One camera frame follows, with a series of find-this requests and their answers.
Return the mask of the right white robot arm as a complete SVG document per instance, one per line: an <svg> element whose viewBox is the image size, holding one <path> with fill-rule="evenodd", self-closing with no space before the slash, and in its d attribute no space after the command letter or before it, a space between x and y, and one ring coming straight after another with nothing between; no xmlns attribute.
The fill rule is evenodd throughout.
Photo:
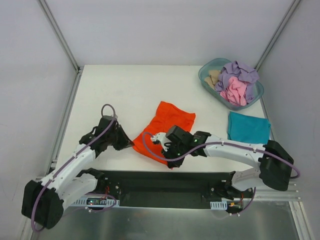
<svg viewBox="0 0 320 240"><path fill-rule="evenodd" d="M267 186L285 192L292 179L293 158L274 140L267 143L244 143L220 138L205 131L194 134L173 126L168 132L157 133L152 142L160 144L168 163L180 165L187 155L217 157L248 165L243 171L232 171L216 194L234 199L255 187Z"/></svg>

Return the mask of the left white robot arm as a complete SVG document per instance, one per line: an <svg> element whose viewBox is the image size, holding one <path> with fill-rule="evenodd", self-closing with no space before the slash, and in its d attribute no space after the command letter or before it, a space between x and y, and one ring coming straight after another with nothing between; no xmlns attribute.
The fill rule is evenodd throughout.
<svg viewBox="0 0 320 240"><path fill-rule="evenodd" d="M107 196L105 174L85 167L107 150L130 148L129 139L112 116L103 116L98 125L83 135L69 159L39 181L30 180L24 187L21 214L43 228L53 228L64 211L85 194Z"/></svg>

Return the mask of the orange t shirt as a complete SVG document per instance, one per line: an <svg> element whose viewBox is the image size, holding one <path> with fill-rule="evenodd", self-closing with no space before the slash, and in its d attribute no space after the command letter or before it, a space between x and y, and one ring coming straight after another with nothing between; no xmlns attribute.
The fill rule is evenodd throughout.
<svg viewBox="0 0 320 240"><path fill-rule="evenodd" d="M194 125L195 119L196 119L195 113L189 113L189 112L183 111L178 107L176 107L175 105L173 105L172 103L161 101L157 107L155 116L147 125L147 127L143 130L143 132L148 132L153 135L157 133L166 133L173 126L179 126L183 130L189 132L191 131ZM133 140L133 144L134 144L133 149L136 152L146 157L149 157L159 163L162 163L170 169L178 168L183 163L182 159L178 161L167 162L167 161L158 159L157 157L150 154L143 144L143 133L140 133Z"/></svg>

